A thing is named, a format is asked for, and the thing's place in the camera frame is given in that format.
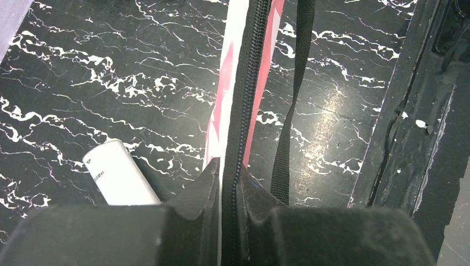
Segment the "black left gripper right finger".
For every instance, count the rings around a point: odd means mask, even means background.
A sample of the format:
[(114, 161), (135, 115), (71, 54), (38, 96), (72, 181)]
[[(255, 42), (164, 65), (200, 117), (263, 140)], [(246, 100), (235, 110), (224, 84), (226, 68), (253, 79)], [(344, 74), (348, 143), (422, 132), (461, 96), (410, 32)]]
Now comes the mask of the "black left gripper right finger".
[(288, 207), (247, 169), (236, 184), (238, 265), (435, 265), (416, 223), (393, 208)]

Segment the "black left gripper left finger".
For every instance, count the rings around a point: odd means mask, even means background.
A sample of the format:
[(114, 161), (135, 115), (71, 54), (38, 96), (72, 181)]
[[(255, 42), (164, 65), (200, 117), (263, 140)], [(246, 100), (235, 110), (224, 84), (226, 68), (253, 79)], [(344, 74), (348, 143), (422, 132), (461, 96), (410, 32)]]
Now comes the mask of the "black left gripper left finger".
[(216, 265), (219, 159), (158, 206), (59, 206), (20, 222), (2, 265)]

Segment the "white shuttlecock tube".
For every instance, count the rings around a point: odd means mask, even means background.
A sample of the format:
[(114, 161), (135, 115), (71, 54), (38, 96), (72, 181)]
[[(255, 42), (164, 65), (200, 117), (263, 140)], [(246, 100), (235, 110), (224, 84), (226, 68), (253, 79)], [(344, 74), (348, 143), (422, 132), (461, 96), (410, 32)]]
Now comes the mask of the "white shuttlecock tube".
[(83, 163), (107, 204), (160, 205), (149, 182), (120, 140), (107, 141), (87, 152)]

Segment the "pink racket cover bag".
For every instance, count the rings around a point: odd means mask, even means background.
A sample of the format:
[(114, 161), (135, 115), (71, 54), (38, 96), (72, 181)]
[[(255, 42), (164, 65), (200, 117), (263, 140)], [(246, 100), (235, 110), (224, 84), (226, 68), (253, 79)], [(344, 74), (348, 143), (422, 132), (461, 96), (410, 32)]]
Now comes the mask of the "pink racket cover bag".
[[(275, 153), (268, 196), (289, 204), (290, 127), (304, 79), (316, 1), (298, 1), (293, 100)], [(264, 93), (284, 1), (229, 1), (216, 102), (207, 126), (205, 167), (220, 159), (216, 265), (238, 263), (237, 185), (249, 161), (256, 119)]]

